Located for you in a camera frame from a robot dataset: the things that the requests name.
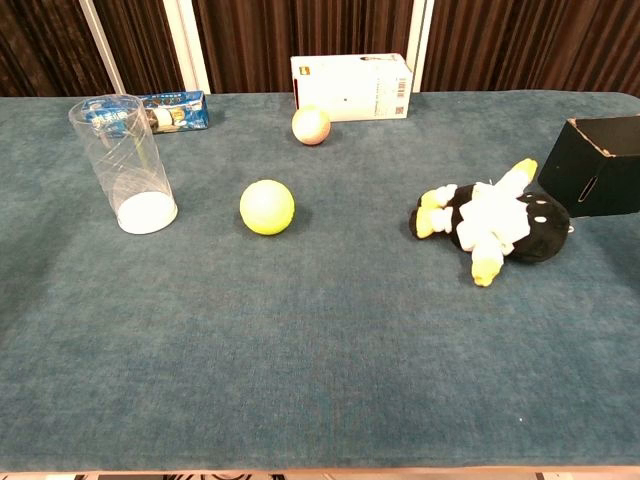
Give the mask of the clear plastic cylinder container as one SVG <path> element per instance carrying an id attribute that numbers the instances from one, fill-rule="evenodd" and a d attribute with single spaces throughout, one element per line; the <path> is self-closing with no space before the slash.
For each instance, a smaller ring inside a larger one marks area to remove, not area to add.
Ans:
<path id="1" fill-rule="evenodd" d="M 150 234 L 176 219 L 178 206 L 140 98 L 89 97 L 68 118 L 123 231 Z"/>

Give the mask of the yellow-green tennis ball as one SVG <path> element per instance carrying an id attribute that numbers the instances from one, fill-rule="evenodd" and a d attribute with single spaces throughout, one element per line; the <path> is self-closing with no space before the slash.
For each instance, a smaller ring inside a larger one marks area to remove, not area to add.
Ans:
<path id="1" fill-rule="evenodd" d="M 239 211 L 244 224 L 254 233 L 276 235 L 291 223 L 295 201 L 291 191 L 275 180 L 259 180 L 242 193 Z"/>

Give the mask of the white cardboard box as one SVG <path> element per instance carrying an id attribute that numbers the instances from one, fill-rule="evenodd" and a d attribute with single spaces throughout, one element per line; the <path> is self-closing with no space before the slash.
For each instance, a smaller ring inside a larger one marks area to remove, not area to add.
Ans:
<path id="1" fill-rule="evenodd" d="M 292 56 L 298 109 L 314 106 L 332 122 L 402 119 L 413 74 L 398 53 Z"/>

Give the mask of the white vertical post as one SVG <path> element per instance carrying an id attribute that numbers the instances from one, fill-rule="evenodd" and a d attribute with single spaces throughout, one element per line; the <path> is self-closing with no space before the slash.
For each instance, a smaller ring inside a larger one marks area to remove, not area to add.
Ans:
<path id="1" fill-rule="evenodd" d="M 185 89 L 210 94 L 192 0 L 163 0 L 163 5 Z"/>
<path id="2" fill-rule="evenodd" d="M 113 56 L 109 41 L 93 0 L 78 0 L 94 43 L 116 94 L 125 94 L 126 89 Z"/>
<path id="3" fill-rule="evenodd" d="M 412 92 L 421 90 L 435 0 L 413 0 L 406 63 Z"/>

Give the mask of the blue cookie package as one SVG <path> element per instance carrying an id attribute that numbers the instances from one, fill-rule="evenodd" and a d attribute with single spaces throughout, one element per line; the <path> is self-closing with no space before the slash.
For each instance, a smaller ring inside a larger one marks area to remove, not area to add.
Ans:
<path id="1" fill-rule="evenodd" d="M 80 103 L 80 118 L 96 135 L 115 138 L 144 124 L 156 134 L 207 129 L 209 123 L 202 91 L 93 97 Z"/>

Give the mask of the black cardboard box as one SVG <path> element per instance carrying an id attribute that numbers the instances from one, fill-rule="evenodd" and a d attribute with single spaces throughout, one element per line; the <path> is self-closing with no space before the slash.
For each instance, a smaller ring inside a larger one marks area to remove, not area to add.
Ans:
<path id="1" fill-rule="evenodd" d="M 568 119 L 538 183 L 573 218 L 640 212 L 640 114 Z"/>

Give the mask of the pale pink ball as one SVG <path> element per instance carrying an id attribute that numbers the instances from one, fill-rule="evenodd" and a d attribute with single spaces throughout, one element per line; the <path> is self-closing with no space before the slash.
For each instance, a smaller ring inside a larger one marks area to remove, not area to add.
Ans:
<path id="1" fill-rule="evenodd" d="M 329 135 L 331 121 L 322 109 L 308 105 L 300 107 L 291 122 L 295 138 L 304 145 L 314 146 L 322 143 Z"/>

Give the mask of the black white penguin plush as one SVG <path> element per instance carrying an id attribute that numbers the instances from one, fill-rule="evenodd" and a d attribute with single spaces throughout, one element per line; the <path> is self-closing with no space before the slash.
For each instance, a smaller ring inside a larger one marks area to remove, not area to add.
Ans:
<path id="1" fill-rule="evenodd" d="M 448 235 L 471 255 L 471 276 L 480 287 L 493 283 L 507 257 L 525 263 L 554 257 L 569 235 L 570 216 L 550 195 L 526 190 L 537 168 L 525 158 L 495 183 L 447 184 L 424 192 L 409 217 L 412 235 Z"/>

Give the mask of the teal table cloth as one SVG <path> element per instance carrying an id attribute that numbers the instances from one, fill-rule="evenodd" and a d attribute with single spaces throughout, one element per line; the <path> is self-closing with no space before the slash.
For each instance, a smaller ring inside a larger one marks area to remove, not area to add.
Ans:
<path id="1" fill-rule="evenodd" d="M 640 467 L 640 215 L 581 218 L 475 286 L 414 239 L 426 190 L 544 160 L 620 93 L 416 95 L 308 148 L 289 94 L 213 95 L 156 142 L 179 206 L 117 225 L 70 98 L 0 98 L 0 471 Z M 276 235 L 239 203 L 292 193 Z"/>

